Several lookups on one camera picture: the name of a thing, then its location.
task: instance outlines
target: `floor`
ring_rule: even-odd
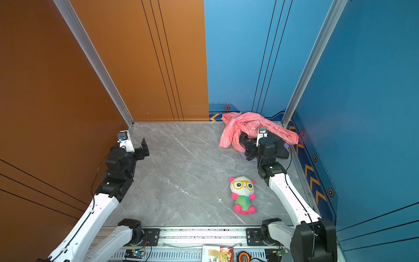
[[[137,162],[134,183],[104,226],[116,226],[124,218],[145,226],[260,225],[280,218],[292,225],[278,197],[259,177],[256,162],[243,159],[232,146],[218,146],[224,123],[136,123],[131,137],[134,146],[145,138],[150,156]],[[286,168],[289,159],[278,159]],[[307,201],[294,164],[288,174]],[[253,215],[233,211],[229,178],[246,176],[255,180]]]

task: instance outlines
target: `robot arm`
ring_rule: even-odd
[[[118,144],[111,149],[106,159],[108,170],[105,178],[86,211],[61,244],[48,256],[50,262],[108,261],[126,243],[135,245],[141,239],[141,222],[124,219],[111,235],[106,237],[88,254],[90,244],[107,217],[122,201],[134,177],[137,160],[149,155],[147,144],[134,149],[128,131],[118,133]]]
[[[284,167],[276,162],[277,151],[281,150],[283,143],[270,137],[265,127],[259,128],[256,140],[241,137],[242,141],[246,143],[246,151],[252,148],[253,154],[256,153],[259,176],[277,194],[295,227],[285,225],[278,218],[265,220],[261,225],[263,241],[267,244],[282,243],[296,262],[336,262],[334,224],[321,219],[298,193]]]

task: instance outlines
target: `green shirt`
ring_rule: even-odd
[[[243,211],[248,211],[250,207],[250,198],[247,196],[238,196],[236,199],[236,204],[241,205]]]

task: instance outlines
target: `pink foot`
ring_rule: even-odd
[[[243,215],[242,213],[244,212],[243,209],[241,208],[241,205],[239,204],[235,204],[234,205],[234,212],[238,213],[239,215]]]
[[[243,209],[241,208],[241,205],[235,204],[234,205],[234,211],[236,213],[238,213],[239,215],[252,215],[252,214],[256,213],[256,208],[253,207],[253,206],[250,206],[247,211],[243,211]]]
[[[249,215],[253,215],[256,213],[256,208],[254,206],[250,206],[248,210]]]

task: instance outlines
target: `orange tape measure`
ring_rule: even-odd
[[[238,262],[250,262],[250,255],[247,252],[240,252],[237,256]]]

